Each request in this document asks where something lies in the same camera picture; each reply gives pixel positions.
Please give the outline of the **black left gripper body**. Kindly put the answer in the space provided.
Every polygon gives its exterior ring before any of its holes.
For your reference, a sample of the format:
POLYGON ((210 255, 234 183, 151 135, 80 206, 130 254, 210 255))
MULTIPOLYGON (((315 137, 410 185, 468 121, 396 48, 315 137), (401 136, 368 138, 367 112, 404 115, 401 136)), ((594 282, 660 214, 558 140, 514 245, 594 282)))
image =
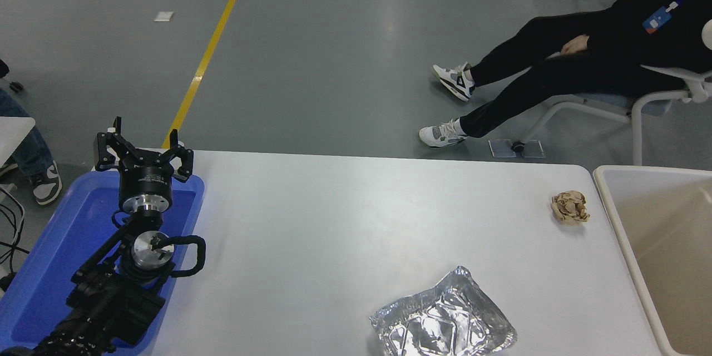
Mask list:
POLYGON ((132 158, 122 159, 119 162, 120 201, 141 195, 155 195, 171 201, 171 179, 174 172, 171 164, 159 166, 150 161, 149 164, 142 165, 132 158))

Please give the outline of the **person's left hand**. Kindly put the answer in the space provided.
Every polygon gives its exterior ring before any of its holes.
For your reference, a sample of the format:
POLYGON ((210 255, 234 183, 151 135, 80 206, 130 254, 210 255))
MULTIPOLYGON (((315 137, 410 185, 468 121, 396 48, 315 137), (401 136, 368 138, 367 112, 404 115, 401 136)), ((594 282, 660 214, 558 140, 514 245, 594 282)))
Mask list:
POLYGON ((571 55, 588 50, 589 36, 586 34, 578 35, 577 37, 565 43, 561 50, 561 55, 571 55))

